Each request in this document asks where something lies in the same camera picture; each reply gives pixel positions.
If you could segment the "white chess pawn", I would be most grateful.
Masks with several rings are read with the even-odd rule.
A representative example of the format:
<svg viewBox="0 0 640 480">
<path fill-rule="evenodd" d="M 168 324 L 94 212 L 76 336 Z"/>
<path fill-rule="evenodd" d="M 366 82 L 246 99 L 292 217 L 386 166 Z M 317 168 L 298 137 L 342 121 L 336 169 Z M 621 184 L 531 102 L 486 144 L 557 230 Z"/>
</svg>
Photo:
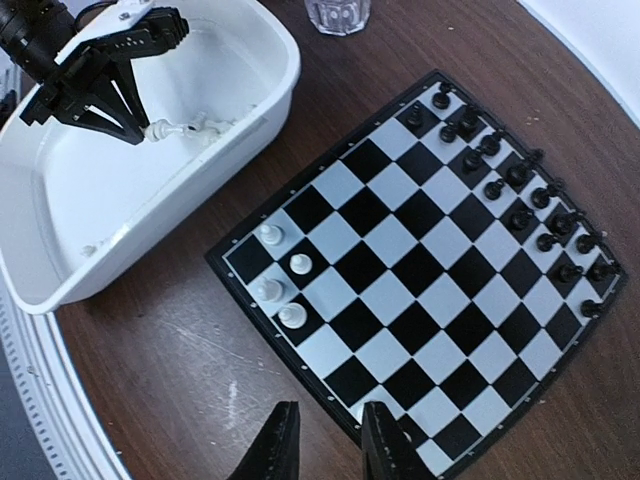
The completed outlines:
<svg viewBox="0 0 640 480">
<path fill-rule="evenodd" d="M 284 239 L 284 231 L 277 225 L 262 224 L 258 230 L 260 240 L 269 246 L 276 246 Z"/>
<path fill-rule="evenodd" d="M 313 261 L 306 254 L 294 254 L 290 258 L 289 267 L 296 275 L 307 275 L 313 269 Z"/>
</svg>

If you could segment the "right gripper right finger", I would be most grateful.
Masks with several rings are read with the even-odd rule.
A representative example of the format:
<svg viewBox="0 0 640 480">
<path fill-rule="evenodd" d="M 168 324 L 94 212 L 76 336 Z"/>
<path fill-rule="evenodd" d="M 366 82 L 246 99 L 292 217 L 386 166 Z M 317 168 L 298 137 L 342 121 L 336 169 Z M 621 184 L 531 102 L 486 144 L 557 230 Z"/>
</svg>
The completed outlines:
<svg viewBox="0 0 640 480">
<path fill-rule="evenodd" d="M 381 401 L 364 404 L 361 450 L 364 479 L 430 478 L 430 471 Z"/>
</svg>

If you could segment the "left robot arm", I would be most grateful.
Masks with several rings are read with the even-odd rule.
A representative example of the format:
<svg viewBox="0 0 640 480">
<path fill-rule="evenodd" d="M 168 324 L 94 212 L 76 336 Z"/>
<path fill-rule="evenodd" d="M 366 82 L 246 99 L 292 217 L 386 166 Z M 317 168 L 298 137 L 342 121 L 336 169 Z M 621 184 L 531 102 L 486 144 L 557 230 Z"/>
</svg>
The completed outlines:
<svg viewBox="0 0 640 480">
<path fill-rule="evenodd" d="M 1 48 L 38 87 L 20 118 L 59 123 L 136 145 L 150 121 L 132 60 L 157 53 L 152 8 L 104 4 L 88 34 L 61 1 L 3 1 Z"/>
</svg>

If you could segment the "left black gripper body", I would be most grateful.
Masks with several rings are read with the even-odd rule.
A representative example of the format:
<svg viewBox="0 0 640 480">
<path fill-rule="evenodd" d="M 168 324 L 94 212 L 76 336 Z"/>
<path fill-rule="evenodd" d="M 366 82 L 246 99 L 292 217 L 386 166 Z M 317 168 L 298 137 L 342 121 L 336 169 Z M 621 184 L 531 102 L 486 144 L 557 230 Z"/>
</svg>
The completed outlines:
<svg viewBox="0 0 640 480">
<path fill-rule="evenodd" d="M 44 80 L 20 118 L 27 125 L 54 118 L 137 145 L 150 121 L 132 61 L 149 55 L 150 41 L 133 34 L 84 41 Z"/>
</svg>

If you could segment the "white chess bishop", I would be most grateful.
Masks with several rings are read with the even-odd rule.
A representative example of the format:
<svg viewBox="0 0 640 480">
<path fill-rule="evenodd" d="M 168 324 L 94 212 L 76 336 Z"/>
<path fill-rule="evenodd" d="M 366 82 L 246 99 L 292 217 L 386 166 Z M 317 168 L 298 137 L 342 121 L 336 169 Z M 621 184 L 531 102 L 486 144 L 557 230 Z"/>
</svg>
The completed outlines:
<svg viewBox="0 0 640 480">
<path fill-rule="evenodd" d="M 263 302 L 278 302 L 283 294 L 285 287 L 283 284 L 273 278 L 260 278 L 255 287 L 255 296 Z"/>
</svg>

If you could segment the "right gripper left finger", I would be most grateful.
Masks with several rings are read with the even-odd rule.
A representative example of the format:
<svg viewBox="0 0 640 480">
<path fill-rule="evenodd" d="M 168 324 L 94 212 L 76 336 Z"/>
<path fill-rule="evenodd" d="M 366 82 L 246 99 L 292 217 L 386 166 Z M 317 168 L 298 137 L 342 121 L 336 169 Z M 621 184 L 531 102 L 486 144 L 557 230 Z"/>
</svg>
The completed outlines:
<svg viewBox="0 0 640 480">
<path fill-rule="evenodd" d="M 299 404 L 297 401 L 281 401 L 228 480 L 298 480 L 299 472 Z"/>
</svg>

